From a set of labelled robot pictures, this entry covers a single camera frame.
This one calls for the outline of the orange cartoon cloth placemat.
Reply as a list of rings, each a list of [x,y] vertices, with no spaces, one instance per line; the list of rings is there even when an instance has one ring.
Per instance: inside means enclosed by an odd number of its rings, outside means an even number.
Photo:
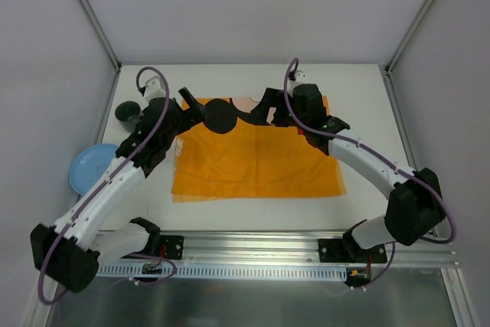
[[[200,98],[207,119],[176,140],[175,202],[344,195],[338,161],[311,147],[296,128],[246,121],[250,98]]]

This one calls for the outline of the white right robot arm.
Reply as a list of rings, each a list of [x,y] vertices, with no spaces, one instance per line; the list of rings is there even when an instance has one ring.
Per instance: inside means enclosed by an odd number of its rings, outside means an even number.
[[[254,123],[296,127],[310,146],[354,169],[387,199],[384,214],[344,232],[340,254],[351,262],[381,244],[410,246],[446,219],[436,174],[400,167],[366,146],[345,121],[327,113],[315,84],[297,84],[288,92],[268,88],[250,115]]]

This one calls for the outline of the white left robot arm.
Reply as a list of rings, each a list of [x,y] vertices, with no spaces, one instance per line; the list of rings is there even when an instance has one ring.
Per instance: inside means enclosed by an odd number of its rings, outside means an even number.
[[[179,93],[187,109],[166,97],[151,99],[96,184],[50,227],[38,224],[33,229],[30,241],[34,266],[40,272],[39,293],[46,276],[78,293],[102,265],[131,253],[144,258],[160,255],[160,228],[142,217],[105,236],[99,231],[127,193],[165,159],[175,137],[205,120],[204,106],[188,89],[183,87]]]

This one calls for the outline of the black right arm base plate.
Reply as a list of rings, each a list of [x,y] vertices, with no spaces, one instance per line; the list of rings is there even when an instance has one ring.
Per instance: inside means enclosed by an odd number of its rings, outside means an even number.
[[[321,263],[373,263],[387,262],[384,245],[362,249],[357,245],[349,245],[340,238],[318,239],[318,256]]]

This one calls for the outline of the dark green mug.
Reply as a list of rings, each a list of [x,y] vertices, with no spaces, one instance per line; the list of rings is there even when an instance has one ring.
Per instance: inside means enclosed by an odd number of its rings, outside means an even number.
[[[120,103],[114,112],[116,119],[127,132],[133,132],[139,123],[142,109],[135,101],[124,101]]]

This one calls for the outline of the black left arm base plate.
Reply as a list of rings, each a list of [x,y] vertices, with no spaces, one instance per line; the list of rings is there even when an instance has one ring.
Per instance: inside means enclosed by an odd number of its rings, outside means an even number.
[[[183,256],[185,238],[179,235],[151,234],[142,251],[154,257],[163,257],[169,260],[181,260]]]

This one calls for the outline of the light blue plate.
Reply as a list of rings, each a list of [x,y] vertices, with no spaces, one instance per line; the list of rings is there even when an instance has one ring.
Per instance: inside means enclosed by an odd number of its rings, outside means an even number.
[[[102,177],[115,157],[118,146],[100,143],[82,151],[72,162],[68,173],[71,188],[84,196]]]

